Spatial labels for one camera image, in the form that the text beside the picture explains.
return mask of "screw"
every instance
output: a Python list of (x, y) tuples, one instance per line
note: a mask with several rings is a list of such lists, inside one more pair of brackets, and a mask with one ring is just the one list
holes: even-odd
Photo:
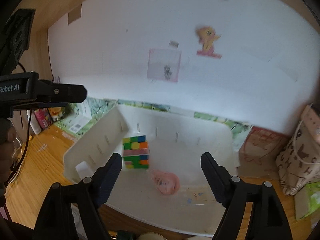
[(60, 187), (60, 183), (56, 182), (56, 183), (53, 183), (52, 186), (51, 186), (53, 189), (57, 189)]
[(271, 184), (270, 181), (265, 181), (265, 182), (264, 182), (264, 185), (265, 185), (266, 187), (272, 187), (272, 184)]
[(232, 176), (232, 177), (231, 177), (231, 180), (232, 180), (233, 182), (239, 182), (239, 181), (240, 181), (240, 178), (239, 178), (238, 176)]
[(88, 184), (92, 181), (92, 179), (91, 179), (91, 177), (85, 177), (82, 181), (84, 184)]

